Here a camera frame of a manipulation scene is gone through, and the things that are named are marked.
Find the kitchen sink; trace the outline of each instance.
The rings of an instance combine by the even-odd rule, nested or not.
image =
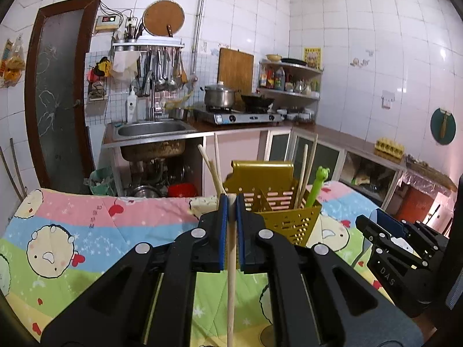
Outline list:
[[[180,120],[165,119],[160,121],[146,121],[143,123],[126,124],[114,127],[115,141],[156,137],[169,134],[193,133],[196,129]]]

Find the yellow bowl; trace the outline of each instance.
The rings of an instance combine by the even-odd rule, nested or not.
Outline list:
[[[278,62],[282,59],[282,57],[279,54],[268,54],[267,59],[269,61]]]

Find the wire basket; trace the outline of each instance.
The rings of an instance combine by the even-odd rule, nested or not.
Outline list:
[[[293,209],[299,183],[293,178],[293,163],[234,160],[231,166],[233,173],[224,182],[225,191],[244,193],[247,211],[262,215],[266,228],[304,247],[317,222],[321,204],[315,201],[312,207]],[[306,190],[302,206],[308,196]]]

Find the round cutting board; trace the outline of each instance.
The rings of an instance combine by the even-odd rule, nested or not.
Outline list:
[[[431,117],[431,133],[437,143],[448,145],[455,138],[457,126],[452,114],[447,114],[441,108],[437,108]]]
[[[170,0],[152,3],[143,13],[143,25],[151,35],[169,36],[167,25],[175,34],[183,25],[185,13],[181,6]]]

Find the green round pan lid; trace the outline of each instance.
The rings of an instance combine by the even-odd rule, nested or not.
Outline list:
[[[441,108],[437,108],[431,117],[432,136],[441,145],[448,145],[455,138],[457,125],[455,124],[455,118],[449,113]]]

